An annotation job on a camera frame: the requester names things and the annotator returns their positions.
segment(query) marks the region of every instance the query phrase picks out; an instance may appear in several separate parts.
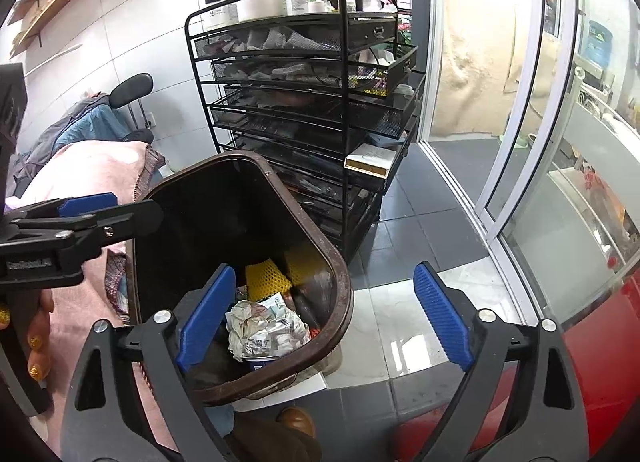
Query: finger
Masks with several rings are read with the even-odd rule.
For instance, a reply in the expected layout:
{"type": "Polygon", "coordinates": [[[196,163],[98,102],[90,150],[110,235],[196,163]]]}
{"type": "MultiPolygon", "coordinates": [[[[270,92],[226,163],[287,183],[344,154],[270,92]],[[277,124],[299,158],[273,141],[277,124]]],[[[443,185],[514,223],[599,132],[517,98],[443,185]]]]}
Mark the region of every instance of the finger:
{"type": "Polygon", "coordinates": [[[11,312],[5,303],[0,302],[0,330],[4,330],[11,323],[11,312]]]}
{"type": "Polygon", "coordinates": [[[55,305],[50,288],[46,288],[40,293],[40,306],[49,313],[53,312],[55,305]]]}
{"type": "Polygon", "coordinates": [[[27,329],[27,341],[31,350],[40,350],[43,346],[49,345],[49,334],[51,331],[51,321],[49,312],[44,308],[38,308],[29,328],[27,329]]]}
{"type": "Polygon", "coordinates": [[[35,381],[40,382],[49,375],[49,370],[51,369],[51,353],[48,343],[38,350],[31,350],[27,367],[29,368],[29,375],[35,381]]]}

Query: trash can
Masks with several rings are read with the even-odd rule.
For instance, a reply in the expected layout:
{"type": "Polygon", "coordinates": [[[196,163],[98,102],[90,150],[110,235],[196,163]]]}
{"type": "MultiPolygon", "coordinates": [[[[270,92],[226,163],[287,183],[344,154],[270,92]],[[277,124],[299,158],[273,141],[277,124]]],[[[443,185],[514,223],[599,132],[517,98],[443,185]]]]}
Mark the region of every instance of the trash can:
{"type": "Polygon", "coordinates": [[[307,344],[258,370],[233,359],[221,327],[207,352],[209,372],[194,381],[202,402],[216,406],[247,397],[337,347],[353,312],[347,266],[265,159],[241,151],[216,155],[166,178],[145,198],[162,207],[164,219],[156,233],[127,242],[132,324],[174,308],[221,263],[234,269],[242,286],[246,265],[271,258],[306,297],[321,326],[307,344]]]}

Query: blue rubber pad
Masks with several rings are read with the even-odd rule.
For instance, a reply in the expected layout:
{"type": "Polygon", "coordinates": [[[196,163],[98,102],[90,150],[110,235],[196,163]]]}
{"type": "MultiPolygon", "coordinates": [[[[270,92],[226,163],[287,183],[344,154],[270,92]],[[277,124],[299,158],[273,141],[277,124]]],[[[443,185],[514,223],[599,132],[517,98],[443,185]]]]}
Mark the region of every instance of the blue rubber pad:
{"type": "Polygon", "coordinates": [[[227,265],[203,289],[206,294],[180,331],[175,362],[183,372],[204,359],[226,310],[236,298],[236,273],[227,265]]]}
{"type": "Polygon", "coordinates": [[[415,268],[414,292],[429,323],[449,361],[467,371],[474,362],[469,350],[469,332],[438,282],[442,283],[423,264],[415,268]]]}
{"type": "Polygon", "coordinates": [[[76,217],[117,205],[118,198],[116,195],[113,193],[99,193],[97,195],[70,198],[58,208],[58,214],[62,218],[76,217]]]}

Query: crumpled paper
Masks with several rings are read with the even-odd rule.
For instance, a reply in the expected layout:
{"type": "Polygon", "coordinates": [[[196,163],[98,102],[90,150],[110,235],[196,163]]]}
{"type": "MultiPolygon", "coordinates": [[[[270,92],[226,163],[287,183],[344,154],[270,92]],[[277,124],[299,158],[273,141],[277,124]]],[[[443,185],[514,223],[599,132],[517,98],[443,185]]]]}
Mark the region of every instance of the crumpled paper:
{"type": "Polygon", "coordinates": [[[280,293],[260,303],[239,301],[226,316],[234,358],[282,357],[311,340],[308,326],[289,310],[280,293]]]}

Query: gold glitter nail polish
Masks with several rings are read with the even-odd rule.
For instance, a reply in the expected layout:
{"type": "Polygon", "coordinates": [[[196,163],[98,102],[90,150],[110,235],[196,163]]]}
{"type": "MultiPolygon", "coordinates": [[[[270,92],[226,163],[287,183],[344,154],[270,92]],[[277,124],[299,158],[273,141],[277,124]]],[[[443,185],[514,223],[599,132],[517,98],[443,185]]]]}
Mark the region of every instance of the gold glitter nail polish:
{"type": "Polygon", "coordinates": [[[33,336],[29,339],[29,346],[31,347],[31,350],[40,350],[40,347],[42,346],[42,339],[40,339],[40,336],[33,336]]]}
{"type": "Polygon", "coordinates": [[[0,324],[8,325],[11,323],[11,313],[9,308],[3,304],[0,304],[0,324]]]}
{"type": "Polygon", "coordinates": [[[31,366],[31,368],[29,368],[29,375],[31,376],[31,379],[40,382],[42,380],[42,369],[40,368],[40,365],[31,366]]]}

